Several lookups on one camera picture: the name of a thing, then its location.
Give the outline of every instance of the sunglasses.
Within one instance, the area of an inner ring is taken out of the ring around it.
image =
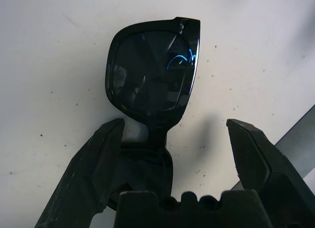
[[[200,21],[188,18],[135,24],[110,45],[106,94],[120,111],[147,126],[145,142],[122,142],[124,120],[103,124],[76,153],[35,227],[89,227],[124,191],[171,195],[173,161],[167,132],[183,116],[199,51]]]
[[[105,77],[110,102],[147,126],[145,142],[123,142],[108,206],[116,210],[123,191],[171,195],[173,161],[167,132],[182,118],[199,53],[200,21],[145,22],[119,31],[110,45]]]

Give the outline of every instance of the sunglasses frame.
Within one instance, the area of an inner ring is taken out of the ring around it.
[[[200,21],[181,17],[176,17],[173,20],[151,21],[134,24],[120,30],[114,36],[109,48],[105,75],[105,90],[108,99],[117,109],[134,120],[145,124],[148,127],[149,134],[152,131],[156,131],[156,129],[158,129],[158,131],[162,131],[163,133],[160,133],[162,137],[159,138],[163,138],[164,135],[166,136],[167,131],[175,126],[182,118],[188,104],[189,97],[184,100],[184,103],[181,102],[181,105],[176,104],[173,108],[161,111],[156,116],[148,116],[141,114],[122,103],[116,97],[113,90],[113,68],[116,51],[118,50],[120,43],[129,36],[150,31],[175,33],[180,35],[187,43],[189,52],[191,54],[190,60],[193,61],[195,58],[194,72],[186,71],[184,78],[189,78],[191,81],[189,81],[189,79],[188,81],[183,80],[183,86],[181,88],[179,98],[183,95],[188,95],[190,97],[197,69],[200,40]]]

